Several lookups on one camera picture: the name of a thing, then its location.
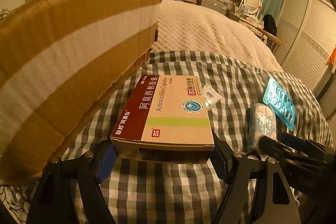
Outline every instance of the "blue circular sticker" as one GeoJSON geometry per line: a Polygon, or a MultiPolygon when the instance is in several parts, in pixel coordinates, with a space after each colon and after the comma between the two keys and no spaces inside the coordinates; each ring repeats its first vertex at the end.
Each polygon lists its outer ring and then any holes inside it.
{"type": "Polygon", "coordinates": [[[199,101],[196,101],[196,100],[186,100],[183,102],[182,108],[186,112],[197,113],[197,112],[202,111],[203,105],[199,101]]]}

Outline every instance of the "small white packet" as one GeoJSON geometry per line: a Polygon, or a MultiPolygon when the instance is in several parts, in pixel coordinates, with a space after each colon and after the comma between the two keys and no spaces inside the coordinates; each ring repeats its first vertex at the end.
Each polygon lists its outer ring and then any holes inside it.
{"type": "Polygon", "coordinates": [[[202,87],[202,95],[204,96],[207,111],[214,107],[216,103],[222,98],[222,96],[209,84],[205,84],[204,87],[202,87]]]}

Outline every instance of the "blue pill blister pack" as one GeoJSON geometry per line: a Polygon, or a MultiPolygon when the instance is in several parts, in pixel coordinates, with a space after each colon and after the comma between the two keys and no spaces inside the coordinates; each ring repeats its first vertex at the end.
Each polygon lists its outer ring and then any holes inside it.
{"type": "Polygon", "coordinates": [[[295,106],[288,94],[272,77],[268,80],[263,102],[278,115],[290,131],[293,131],[295,106]]]}

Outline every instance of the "textured bedspread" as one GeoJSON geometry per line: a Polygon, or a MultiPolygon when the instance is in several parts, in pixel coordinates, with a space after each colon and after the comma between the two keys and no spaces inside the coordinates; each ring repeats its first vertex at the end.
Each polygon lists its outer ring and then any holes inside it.
{"type": "MultiPolygon", "coordinates": [[[[152,52],[150,60],[130,77],[95,114],[78,135],[63,159],[73,159],[94,150],[108,138],[118,116],[141,75],[198,75],[223,97],[208,114],[214,132],[233,150],[246,151],[247,109],[262,102],[263,91],[272,76],[288,92],[296,107],[293,134],[332,146],[331,133],[311,91],[298,79],[283,72],[256,68],[241,61],[204,52],[152,52]]],[[[277,131],[288,132],[277,121],[277,131]]],[[[241,213],[245,222],[254,193],[251,181],[241,213]]],[[[209,165],[177,165],[118,159],[101,191],[117,223],[210,223],[226,191],[225,184],[209,165]]],[[[24,220],[34,187],[14,189],[18,218],[24,220]]],[[[85,223],[80,193],[76,209],[85,223]]]]}
{"type": "Polygon", "coordinates": [[[248,28],[224,15],[181,1],[163,0],[153,51],[211,52],[258,68],[283,71],[268,47],[248,28]]]}

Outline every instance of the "checkered cloth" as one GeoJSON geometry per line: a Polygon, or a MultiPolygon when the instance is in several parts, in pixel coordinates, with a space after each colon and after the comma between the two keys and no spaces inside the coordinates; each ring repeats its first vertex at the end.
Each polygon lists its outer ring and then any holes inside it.
{"type": "MultiPolygon", "coordinates": [[[[63,159],[95,150],[109,137],[117,118],[141,75],[198,75],[223,97],[208,114],[211,128],[233,150],[247,151],[248,108],[263,101],[263,91],[273,77],[289,94],[296,108],[293,134],[332,147],[332,135],[312,92],[297,78],[265,71],[238,60],[204,52],[152,52],[150,60],[130,77],[87,124],[63,159]]],[[[277,120],[278,132],[289,132],[277,120]]],[[[250,182],[241,223],[251,207],[255,182],[250,182]]],[[[118,159],[111,176],[101,184],[117,223],[210,223],[226,191],[212,165],[177,165],[118,159]]],[[[31,198],[31,187],[21,189],[31,198]]],[[[80,193],[76,208],[85,222],[80,193]]]]}

